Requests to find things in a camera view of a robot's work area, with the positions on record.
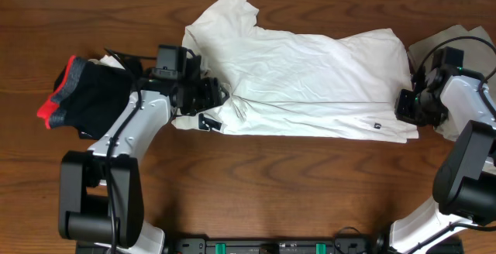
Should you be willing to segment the white t-shirt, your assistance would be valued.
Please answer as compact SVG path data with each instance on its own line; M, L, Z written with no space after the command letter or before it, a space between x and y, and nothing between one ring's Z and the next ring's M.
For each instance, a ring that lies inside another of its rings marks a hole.
M247 0L218 0L184 32L202 71L229 92L179 129L213 121L225 135L314 136L404 143L418 137L394 103L410 85L405 47L391 29L342 39L257 25Z

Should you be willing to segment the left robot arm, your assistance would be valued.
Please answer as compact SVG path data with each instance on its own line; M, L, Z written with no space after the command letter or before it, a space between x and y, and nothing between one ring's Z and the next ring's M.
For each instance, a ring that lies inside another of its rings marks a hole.
M193 81L140 78L109 130L60 164L60 237L82 253L163 253L165 232L144 219L140 161L179 110L194 116L223 105L229 92L215 77Z

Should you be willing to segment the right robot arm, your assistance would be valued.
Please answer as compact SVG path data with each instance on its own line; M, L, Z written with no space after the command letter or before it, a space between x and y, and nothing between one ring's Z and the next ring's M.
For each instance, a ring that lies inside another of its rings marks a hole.
M379 253L427 253L464 229L495 230L495 106L482 74L460 66L437 67L414 91L402 91L398 115L435 125L447 115L458 138L436 173L432 196L377 240Z

